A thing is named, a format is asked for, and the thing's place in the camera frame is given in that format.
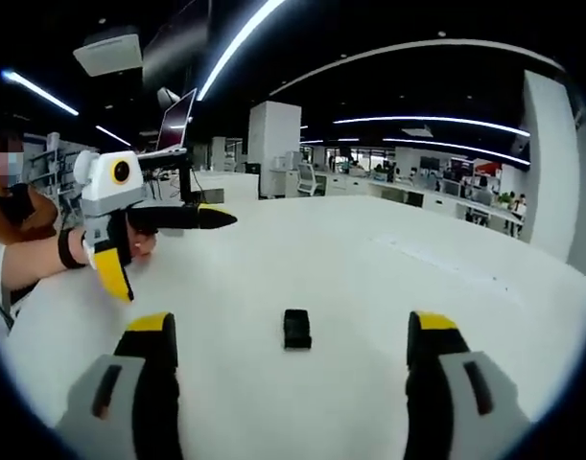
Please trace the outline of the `person's left hand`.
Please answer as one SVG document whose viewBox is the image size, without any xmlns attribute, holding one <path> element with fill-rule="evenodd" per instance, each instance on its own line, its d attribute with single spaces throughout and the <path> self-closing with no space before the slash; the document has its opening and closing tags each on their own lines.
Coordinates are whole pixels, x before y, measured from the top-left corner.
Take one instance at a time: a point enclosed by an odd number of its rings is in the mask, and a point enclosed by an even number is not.
<svg viewBox="0 0 586 460">
<path fill-rule="evenodd" d="M 133 259 L 149 257 L 156 244 L 156 234 L 144 234 L 127 226 L 129 238 L 129 251 Z"/>
</svg>

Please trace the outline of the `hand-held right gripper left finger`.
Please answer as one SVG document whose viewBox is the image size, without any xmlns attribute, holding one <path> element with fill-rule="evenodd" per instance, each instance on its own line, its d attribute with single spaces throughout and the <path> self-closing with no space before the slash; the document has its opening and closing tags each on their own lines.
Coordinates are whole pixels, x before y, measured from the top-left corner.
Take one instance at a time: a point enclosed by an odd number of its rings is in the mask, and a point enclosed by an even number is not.
<svg viewBox="0 0 586 460">
<path fill-rule="evenodd" d="M 71 386 L 56 425 L 81 459 L 180 459 L 176 321 L 133 320 Z"/>
</svg>

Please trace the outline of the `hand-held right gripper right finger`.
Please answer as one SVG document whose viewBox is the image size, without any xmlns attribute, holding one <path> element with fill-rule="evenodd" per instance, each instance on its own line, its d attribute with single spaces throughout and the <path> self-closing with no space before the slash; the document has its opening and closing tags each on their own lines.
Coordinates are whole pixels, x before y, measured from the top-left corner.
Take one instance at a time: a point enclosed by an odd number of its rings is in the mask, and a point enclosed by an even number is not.
<svg viewBox="0 0 586 460">
<path fill-rule="evenodd" d="M 407 367 L 407 459 L 503 459 L 530 430 L 516 384 L 448 317 L 410 313 Z"/>
</svg>

